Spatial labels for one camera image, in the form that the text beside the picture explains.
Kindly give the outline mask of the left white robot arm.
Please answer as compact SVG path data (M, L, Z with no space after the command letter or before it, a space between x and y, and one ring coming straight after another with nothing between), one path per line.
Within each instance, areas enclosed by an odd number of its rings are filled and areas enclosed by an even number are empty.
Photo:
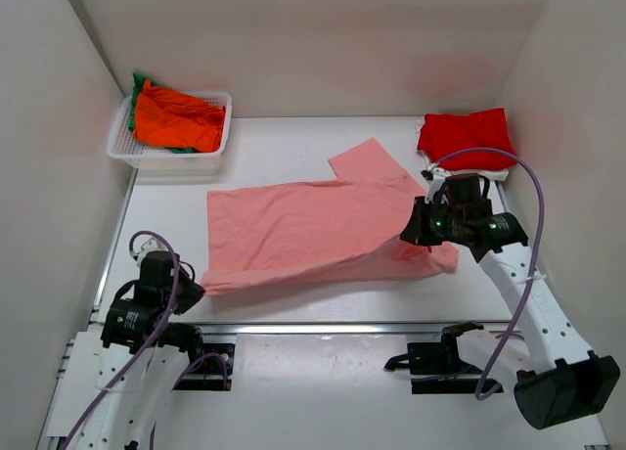
M156 250L141 259L138 279L114 295L100 336L95 395L62 448L153 448L168 394L204 357L200 330L169 319L202 295L179 255Z

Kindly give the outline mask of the pink t-shirt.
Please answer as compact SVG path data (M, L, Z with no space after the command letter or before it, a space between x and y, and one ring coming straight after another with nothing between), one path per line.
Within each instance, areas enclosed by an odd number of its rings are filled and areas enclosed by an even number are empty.
M287 283L423 279L456 271L449 243L400 239L425 189L370 139L330 158L335 179L211 191L209 295Z

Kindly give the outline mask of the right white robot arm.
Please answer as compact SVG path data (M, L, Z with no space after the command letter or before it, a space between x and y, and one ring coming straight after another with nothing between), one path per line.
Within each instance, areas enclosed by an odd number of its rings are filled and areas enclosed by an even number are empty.
M450 372L472 366L486 383L514 397L522 417L536 429L550 428L604 409L619 378L610 356L600 357L575 330L536 268L536 254L517 219L496 213L488 180L475 173L423 173L427 193L417 197L401 240L438 248L446 242L469 249L512 313L513 329L526 349L508 345L507 334L488 333L476 322L442 330L439 363Z

